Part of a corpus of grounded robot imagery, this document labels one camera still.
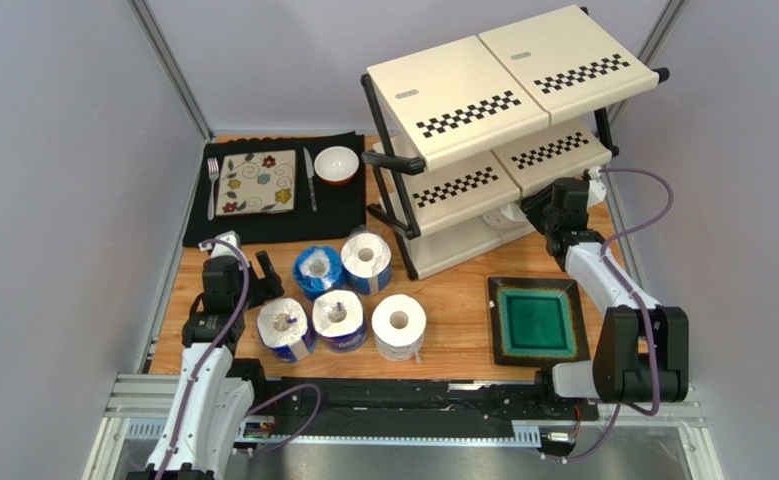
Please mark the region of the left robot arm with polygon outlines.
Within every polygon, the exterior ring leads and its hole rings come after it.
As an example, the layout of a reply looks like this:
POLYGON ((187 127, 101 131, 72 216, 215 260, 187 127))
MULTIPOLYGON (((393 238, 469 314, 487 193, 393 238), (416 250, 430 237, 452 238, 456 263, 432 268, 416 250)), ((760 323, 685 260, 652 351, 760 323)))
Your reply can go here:
POLYGON ((282 297, 281 278, 264 251, 256 254, 257 267, 221 245, 213 252, 182 328, 181 370, 164 431, 129 479, 222 478, 242 419, 267 391, 260 361, 234 354, 245 311, 282 297))

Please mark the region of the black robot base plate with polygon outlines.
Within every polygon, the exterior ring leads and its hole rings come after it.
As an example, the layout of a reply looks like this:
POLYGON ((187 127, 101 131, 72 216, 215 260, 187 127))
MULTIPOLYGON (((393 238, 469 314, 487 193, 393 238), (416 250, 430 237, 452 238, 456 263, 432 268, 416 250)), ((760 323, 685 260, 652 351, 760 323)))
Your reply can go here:
POLYGON ((282 377, 258 398, 271 402, 261 413, 282 435, 505 439, 519 421, 573 428, 600 417, 586 400, 529 382, 282 377))

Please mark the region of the white patterned paper roll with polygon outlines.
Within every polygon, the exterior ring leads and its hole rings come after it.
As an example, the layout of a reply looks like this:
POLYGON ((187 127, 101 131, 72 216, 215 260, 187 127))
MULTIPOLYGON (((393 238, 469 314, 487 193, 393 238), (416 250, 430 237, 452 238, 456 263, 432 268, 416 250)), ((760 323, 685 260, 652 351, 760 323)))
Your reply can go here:
POLYGON ((421 363, 427 317, 423 307, 405 294, 383 299, 371 317, 371 327, 379 354, 386 360, 421 363))

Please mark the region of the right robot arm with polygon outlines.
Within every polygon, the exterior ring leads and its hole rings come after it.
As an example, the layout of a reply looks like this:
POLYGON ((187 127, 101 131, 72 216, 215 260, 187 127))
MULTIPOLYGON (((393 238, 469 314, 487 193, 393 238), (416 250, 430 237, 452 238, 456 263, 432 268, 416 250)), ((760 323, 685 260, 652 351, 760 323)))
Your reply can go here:
POLYGON ((588 225, 591 182, 560 178, 520 204, 562 271, 603 314, 596 352, 549 369, 562 398, 624 404, 645 415, 688 395, 689 320, 643 291, 610 253, 612 242, 588 225))

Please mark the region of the Tempo paper roll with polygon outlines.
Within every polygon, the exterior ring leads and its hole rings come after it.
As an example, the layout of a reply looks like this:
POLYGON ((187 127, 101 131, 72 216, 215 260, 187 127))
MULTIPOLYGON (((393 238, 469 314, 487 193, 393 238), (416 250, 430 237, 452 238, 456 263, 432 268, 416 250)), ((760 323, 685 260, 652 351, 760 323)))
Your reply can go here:
POLYGON ((358 349, 367 338, 363 305, 349 290, 334 290, 313 303, 312 321, 323 344, 332 352, 348 353, 358 349))
POLYGON ((290 297, 264 305, 257 316, 262 344, 283 363, 298 363, 317 346, 317 333, 303 305, 290 297))

